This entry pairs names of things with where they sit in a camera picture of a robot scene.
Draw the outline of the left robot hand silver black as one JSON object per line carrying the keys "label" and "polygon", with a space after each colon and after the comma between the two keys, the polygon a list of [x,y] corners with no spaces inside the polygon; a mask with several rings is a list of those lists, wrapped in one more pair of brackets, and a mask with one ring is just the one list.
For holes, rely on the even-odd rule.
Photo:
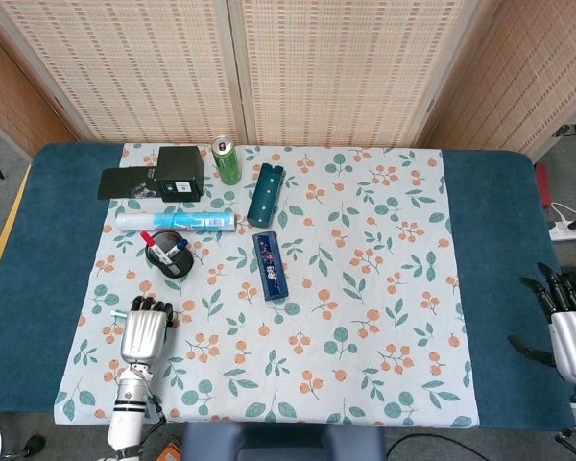
{"label": "left robot hand silver black", "polygon": [[122,359],[129,365],[150,366],[162,351],[173,316],[170,303],[136,296],[126,317],[120,350]]}

